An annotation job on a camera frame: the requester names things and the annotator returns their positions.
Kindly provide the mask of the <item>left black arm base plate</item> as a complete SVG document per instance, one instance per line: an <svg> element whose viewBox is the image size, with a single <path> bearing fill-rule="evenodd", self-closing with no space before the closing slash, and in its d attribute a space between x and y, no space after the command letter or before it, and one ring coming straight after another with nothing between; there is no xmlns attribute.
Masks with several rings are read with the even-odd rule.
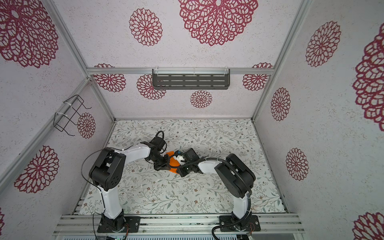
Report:
<svg viewBox="0 0 384 240"><path fill-rule="evenodd" d="M140 221L140 217L118 217L112 220L102 215L97 233L137 233Z"/></svg>

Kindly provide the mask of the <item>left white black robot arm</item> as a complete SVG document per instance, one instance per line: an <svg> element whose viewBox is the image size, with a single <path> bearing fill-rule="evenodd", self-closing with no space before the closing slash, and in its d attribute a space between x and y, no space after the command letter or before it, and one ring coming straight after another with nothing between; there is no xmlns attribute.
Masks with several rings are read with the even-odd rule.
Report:
<svg viewBox="0 0 384 240"><path fill-rule="evenodd" d="M141 142L127 149L104 148L90 169L92 184L101 191L103 216L115 220L123 212L119 202L118 184L122 179L125 163L131 163L151 156L161 157L166 143Z"/></svg>

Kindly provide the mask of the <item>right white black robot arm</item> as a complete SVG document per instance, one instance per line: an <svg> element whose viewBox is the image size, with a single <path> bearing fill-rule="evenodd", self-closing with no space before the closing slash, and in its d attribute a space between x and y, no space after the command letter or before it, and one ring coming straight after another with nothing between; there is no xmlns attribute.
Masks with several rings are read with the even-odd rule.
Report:
<svg viewBox="0 0 384 240"><path fill-rule="evenodd" d="M218 175L233 196L233 218L238 221L250 215L252 188L256 176L235 154L229 154L225 159L200 158L195 153L176 151L170 156L169 166L181 177L191 172Z"/></svg>

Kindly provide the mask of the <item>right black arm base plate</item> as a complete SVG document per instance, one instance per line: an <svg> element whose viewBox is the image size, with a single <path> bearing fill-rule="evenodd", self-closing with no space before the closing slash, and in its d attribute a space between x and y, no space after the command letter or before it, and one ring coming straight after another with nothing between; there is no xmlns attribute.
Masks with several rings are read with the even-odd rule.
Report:
<svg viewBox="0 0 384 240"><path fill-rule="evenodd" d="M229 225L238 221L235 216L219 216L220 226ZM236 225L228 226L221 228L222 232L259 232L261 230L261 225L259 219L256 215L250 214L241 222Z"/></svg>

